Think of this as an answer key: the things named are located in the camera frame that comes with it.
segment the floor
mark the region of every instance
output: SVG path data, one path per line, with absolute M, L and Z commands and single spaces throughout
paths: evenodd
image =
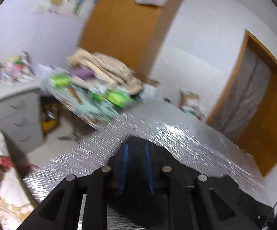
M 87 136 L 94 131 L 92 127 L 80 120 L 66 108 L 61 110 L 59 120 L 59 126 L 46 135 L 44 144 L 25 156 L 23 160 L 25 163 L 32 163 L 40 167 L 46 165 L 51 158 L 59 154 L 68 153 L 72 147 L 77 145 L 77 142 L 74 140 L 61 141 L 57 137 L 68 135 L 72 131 L 73 123 L 82 125 L 83 130 L 81 134 L 83 136 Z

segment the brown cabinet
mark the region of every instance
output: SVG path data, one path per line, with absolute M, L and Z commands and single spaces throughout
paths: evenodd
M 164 7 L 156 7 L 134 0 L 99 0 L 79 46 L 121 60 L 144 79 L 181 2 L 169 0 Z

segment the silver rivet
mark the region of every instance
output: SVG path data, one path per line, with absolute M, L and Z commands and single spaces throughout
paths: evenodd
M 162 168 L 162 170 L 164 171 L 164 172 L 170 172 L 170 171 L 172 171 L 172 168 L 170 167 L 170 166 L 164 166 L 163 168 Z
M 101 168 L 102 172 L 109 172 L 111 170 L 111 167 L 110 166 L 103 166 Z
M 202 182 L 205 182 L 206 180 L 208 180 L 208 176 L 204 175 L 204 174 L 200 174 L 198 176 L 198 179 Z
M 66 180 L 68 180 L 68 181 L 73 181 L 75 178 L 76 178 L 76 177 L 75 177 L 75 175 L 73 175 L 73 174 L 67 175 L 67 176 L 66 176 Z

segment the pile of clothes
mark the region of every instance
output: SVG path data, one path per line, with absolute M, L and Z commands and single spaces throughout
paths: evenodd
M 133 70 L 120 60 L 103 53 L 89 53 L 79 48 L 66 61 L 72 67 L 92 70 L 96 77 L 106 80 L 110 86 L 120 86 L 131 95 L 139 93 L 143 88 L 142 82 L 132 75 Z

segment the wooden door frame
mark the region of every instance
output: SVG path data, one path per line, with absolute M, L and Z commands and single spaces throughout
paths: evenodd
M 212 122 L 212 119 L 217 114 L 218 110 L 222 106 L 222 103 L 224 101 L 224 98 L 226 97 L 228 91 L 230 90 L 234 80 L 236 79 L 236 75 L 239 71 L 239 68 L 241 66 L 241 62 L 243 60 L 245 50 L 246 48 L 251 48 L 260 59 L 262 59 L 265 64 L 271 69 L 273 73 L 277 72 L 277 60 L 276 58 L 271 54 L 271 52 L 262 44 L 261 41 L 259 41 L 252 33 L 245 30 L 244 39 L 242 42 L 241 50 L 239 53 L 239 56 L 237 58 L 237 61 L 235 63 L 235 66 L 231 72 L 230 78 L 228 79 L 228 82 L 226 83 L 222 94 L 217 99 L 216 105 L 213 107 L 212 112 L 208 116 L 208 119 L 206 120 L 206 124 L 210 124 Z

